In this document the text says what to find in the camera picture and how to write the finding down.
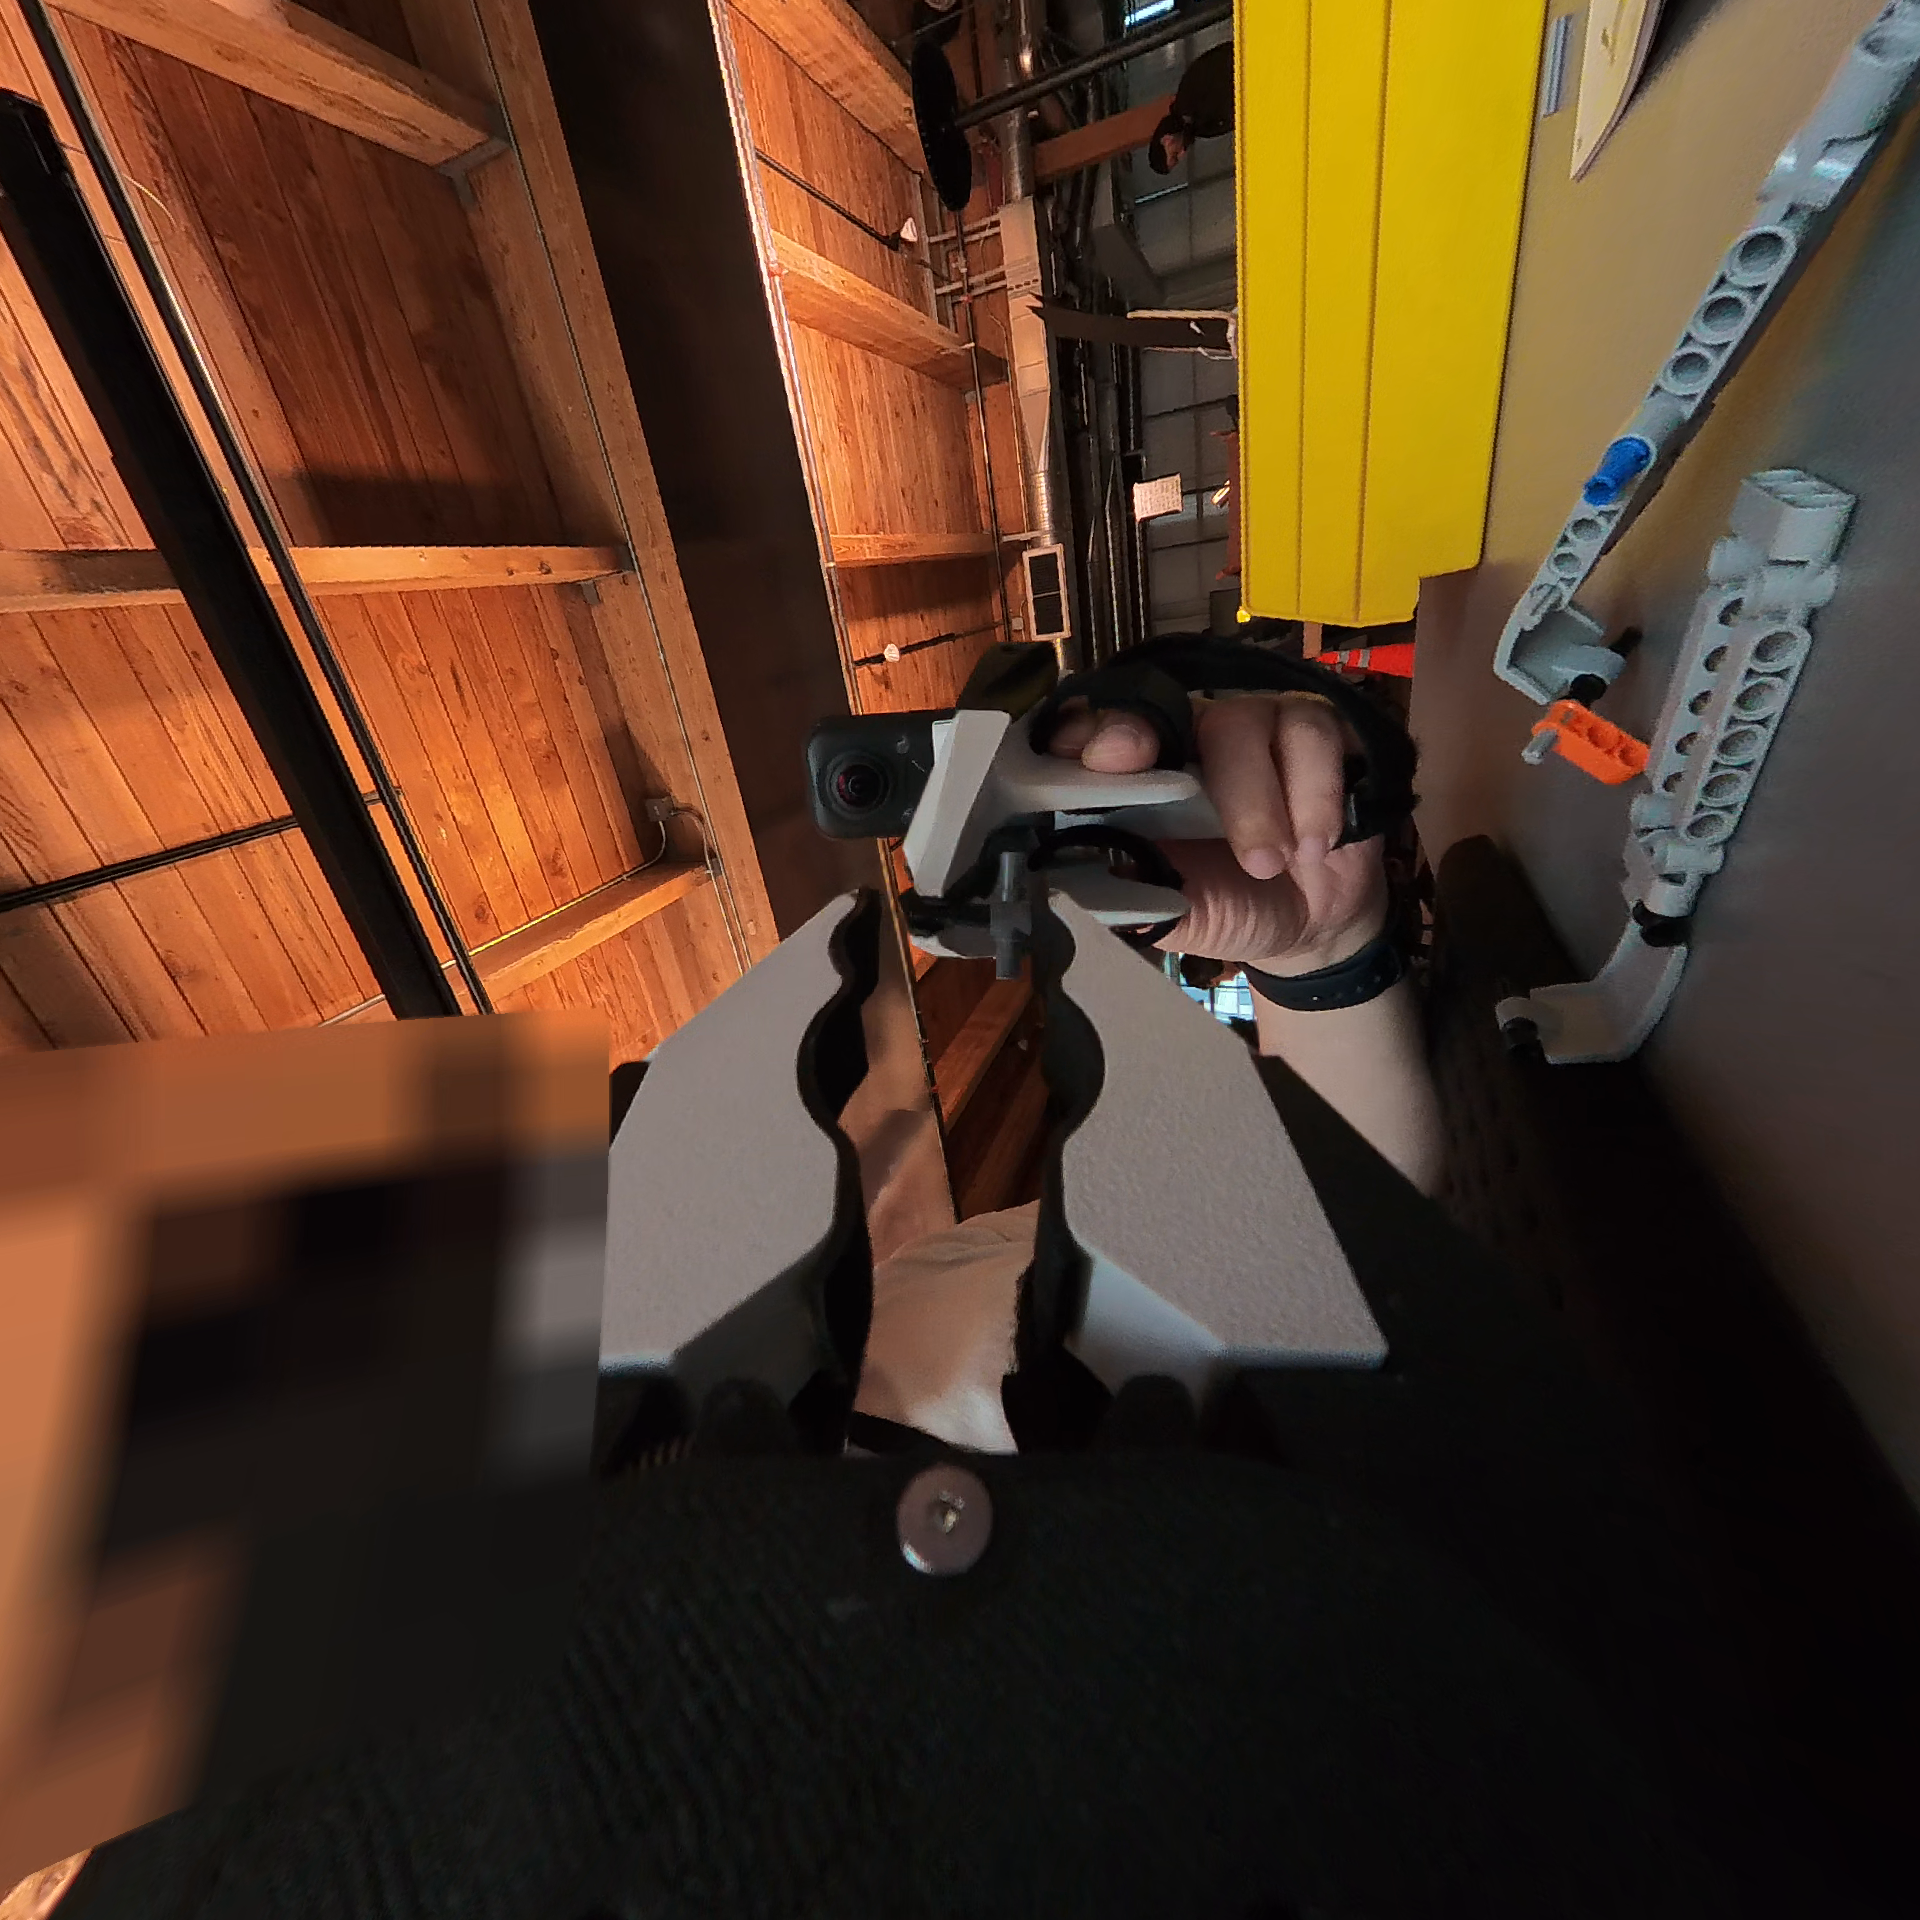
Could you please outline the black round ceiling fixture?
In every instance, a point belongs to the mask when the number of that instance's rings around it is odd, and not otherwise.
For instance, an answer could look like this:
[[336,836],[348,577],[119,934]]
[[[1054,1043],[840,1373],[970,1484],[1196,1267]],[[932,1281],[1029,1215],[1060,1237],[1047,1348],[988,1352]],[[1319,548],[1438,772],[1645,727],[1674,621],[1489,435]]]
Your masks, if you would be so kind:
[[973,190],[973,153],[957,126],[961,104],[944,47],[918,39],[906,72],[926,173],[940,201],[961,212]]

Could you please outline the person's left forearm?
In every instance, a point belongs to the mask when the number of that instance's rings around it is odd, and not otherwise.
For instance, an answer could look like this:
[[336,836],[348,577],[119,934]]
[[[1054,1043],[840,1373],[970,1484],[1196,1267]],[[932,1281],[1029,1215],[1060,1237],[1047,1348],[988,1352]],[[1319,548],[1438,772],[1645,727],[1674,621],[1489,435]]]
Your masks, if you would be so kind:
[[1254,991],[1262,1056],[1281,1059],[1417,1190],[1438,1196],[1447,1124],[1413,983],[1332,1012],[1297,1012]]

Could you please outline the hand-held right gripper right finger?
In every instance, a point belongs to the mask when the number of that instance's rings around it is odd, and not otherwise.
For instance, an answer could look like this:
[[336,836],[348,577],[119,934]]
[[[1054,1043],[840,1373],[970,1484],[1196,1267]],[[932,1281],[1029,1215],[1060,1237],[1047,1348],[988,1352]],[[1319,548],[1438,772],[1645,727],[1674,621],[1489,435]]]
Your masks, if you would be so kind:
[[1384,1334],[1260,1059],[1063,888],[1034,891],[1047,1148],[1016,1443],[1079,1444],[1141,1376],[1376,1368]]

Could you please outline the yellow plastic bin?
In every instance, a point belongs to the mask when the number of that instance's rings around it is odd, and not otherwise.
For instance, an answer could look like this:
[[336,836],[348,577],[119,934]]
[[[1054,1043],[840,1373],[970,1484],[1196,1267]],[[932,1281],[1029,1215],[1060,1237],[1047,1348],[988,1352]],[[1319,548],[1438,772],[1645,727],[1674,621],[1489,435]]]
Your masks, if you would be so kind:
[[1234,8],[1240,601],[1376,627],[1481,560],[1542,3]]

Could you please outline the dark grey toy connector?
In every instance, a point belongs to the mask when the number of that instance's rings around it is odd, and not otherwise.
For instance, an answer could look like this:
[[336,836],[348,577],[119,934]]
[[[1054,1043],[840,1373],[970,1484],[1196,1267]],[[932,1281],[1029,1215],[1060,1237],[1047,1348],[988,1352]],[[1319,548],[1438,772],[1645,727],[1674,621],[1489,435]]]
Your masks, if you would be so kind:
[[[1025,855],[1020,848],[985,855],[977,859],[977,863],[956,876],[944,893],[922,895],[944,895],[961,901],[990,895],[997,901],[1006,901],[1006,924],[997,924],[994,927],[1006,933],[1006,961],[991,966],[994,975],[1001,981],[1016,977],[1022,974],[1033,933],[1033,902]],[[905,924],[905,891],[900,893],[898,904]]]

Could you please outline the open instruction booklet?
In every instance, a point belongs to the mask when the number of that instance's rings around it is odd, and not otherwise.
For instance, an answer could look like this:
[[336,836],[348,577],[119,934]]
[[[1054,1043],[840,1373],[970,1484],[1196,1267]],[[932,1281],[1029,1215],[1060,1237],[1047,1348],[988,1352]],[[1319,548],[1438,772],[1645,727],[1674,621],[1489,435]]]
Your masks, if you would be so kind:
[[1662,13],[1663,0],[1589,3],[1576,72],[1570,180],[1590,171],[1629,108]]

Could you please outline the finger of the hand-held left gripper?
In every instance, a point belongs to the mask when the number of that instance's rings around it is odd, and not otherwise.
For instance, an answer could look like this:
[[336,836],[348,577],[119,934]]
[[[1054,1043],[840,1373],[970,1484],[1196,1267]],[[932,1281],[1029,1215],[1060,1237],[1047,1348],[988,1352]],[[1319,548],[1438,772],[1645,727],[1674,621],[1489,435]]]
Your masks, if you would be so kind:
[[910,942],[930,956],[988,957],[1006,961],[1006,901],[997,897],[944,897],[905,891],[905,927]]
[[932,768],[903,839],[918,895],[949,897],[981,859],[999,820],[991,768],[1012,727],[999,709],[960,709],[932,724]]

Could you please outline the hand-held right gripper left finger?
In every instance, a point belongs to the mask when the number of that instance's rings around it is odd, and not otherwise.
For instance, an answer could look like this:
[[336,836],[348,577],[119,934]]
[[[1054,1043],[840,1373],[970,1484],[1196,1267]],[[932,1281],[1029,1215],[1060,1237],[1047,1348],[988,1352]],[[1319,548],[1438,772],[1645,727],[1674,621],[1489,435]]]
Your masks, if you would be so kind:
[[605,1412],[688,1430],[756,1383],[801,1444],[844,1444],[872,1319],[857,1152],[880,897],[831,897],[662,1040],[607,1153]]

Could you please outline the orange toy connector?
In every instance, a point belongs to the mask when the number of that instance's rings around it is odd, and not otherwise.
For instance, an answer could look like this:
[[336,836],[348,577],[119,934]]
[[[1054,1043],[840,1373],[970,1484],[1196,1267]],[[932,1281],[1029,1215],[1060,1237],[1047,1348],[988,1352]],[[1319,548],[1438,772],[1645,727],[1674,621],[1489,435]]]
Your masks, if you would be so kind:
[[1628,783],[1642,776],[1648,743],[1620,731],[1594,709],[1561,699],[1546,707],[1521,747],[1526,765],[1546,764],[1551,757],[1597,783]]

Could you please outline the black wristwatch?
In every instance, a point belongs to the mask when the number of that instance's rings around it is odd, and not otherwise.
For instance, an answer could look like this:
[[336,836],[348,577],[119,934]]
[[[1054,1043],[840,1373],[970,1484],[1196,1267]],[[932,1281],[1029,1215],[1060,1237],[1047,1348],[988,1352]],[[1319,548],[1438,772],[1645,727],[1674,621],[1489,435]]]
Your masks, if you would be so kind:
[[1274,974],[1240,961],[1247,988],[1262,1001],[1296,1014],[1330,1014],[1378,1001],[1408,975],[1408,956],[1391,933],[1376,934],[1356,953],[1303,974]]

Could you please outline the person's left hand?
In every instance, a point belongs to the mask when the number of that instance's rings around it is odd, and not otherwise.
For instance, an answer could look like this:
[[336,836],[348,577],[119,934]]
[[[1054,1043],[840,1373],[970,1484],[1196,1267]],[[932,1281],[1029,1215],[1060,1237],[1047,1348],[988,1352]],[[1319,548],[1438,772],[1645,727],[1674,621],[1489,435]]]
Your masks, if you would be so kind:
[[1378,839],[1340,848],[1350,735],[1309,692],[1191,702],[1198,775],[1222,836],[1175,840],[1189,910],[1159,945],[1297,975],[1349,960],[1384,924]]

